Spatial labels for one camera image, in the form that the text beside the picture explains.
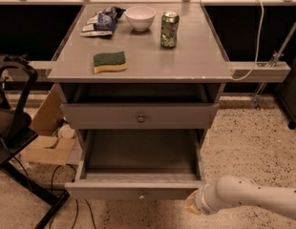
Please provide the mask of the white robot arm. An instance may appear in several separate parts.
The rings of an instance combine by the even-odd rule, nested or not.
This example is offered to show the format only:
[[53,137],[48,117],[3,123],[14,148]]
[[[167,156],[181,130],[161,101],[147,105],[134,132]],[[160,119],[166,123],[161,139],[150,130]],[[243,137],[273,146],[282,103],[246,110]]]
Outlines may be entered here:
[[262,186],[247,177],[223,176],[201,185],[184,203],[184,209],[195,215],[214,215],[241,206],[259,207],[296,220],[296,188]]

